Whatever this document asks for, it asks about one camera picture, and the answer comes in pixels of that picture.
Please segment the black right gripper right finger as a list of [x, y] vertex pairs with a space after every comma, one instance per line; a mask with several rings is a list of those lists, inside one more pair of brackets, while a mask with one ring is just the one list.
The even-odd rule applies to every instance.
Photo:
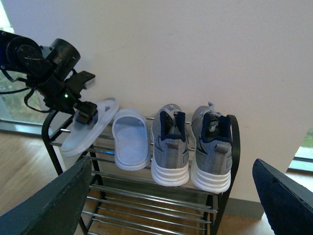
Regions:
[[313, 192], [256, 159], [252, 175], [267, 216], [276, 235], [311, 235], [313, 233]]

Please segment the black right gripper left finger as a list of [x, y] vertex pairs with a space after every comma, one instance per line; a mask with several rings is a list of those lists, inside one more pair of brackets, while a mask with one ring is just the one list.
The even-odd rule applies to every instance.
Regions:
[[84, 157], [33, 196], [0, 217], [2, 235], [72, 235], [92, 178]]

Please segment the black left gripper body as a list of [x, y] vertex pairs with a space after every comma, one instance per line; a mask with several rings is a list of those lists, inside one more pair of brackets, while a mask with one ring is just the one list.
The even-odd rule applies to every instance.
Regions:
[[70, 78], [60, 81], [55, 76], [39, 85], [45, 105], [52, 110], [74, 114], [74, 104], [81, 97], [78, 73], [73, 70]]

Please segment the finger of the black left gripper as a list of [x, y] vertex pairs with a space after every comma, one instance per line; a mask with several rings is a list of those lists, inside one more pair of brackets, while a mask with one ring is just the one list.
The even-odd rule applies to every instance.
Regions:
[[80, 124], [89, 125], [98, 113], [97, 105], [89, 101], [78, 100], [73, 107], [77, 109], [73, 119]]

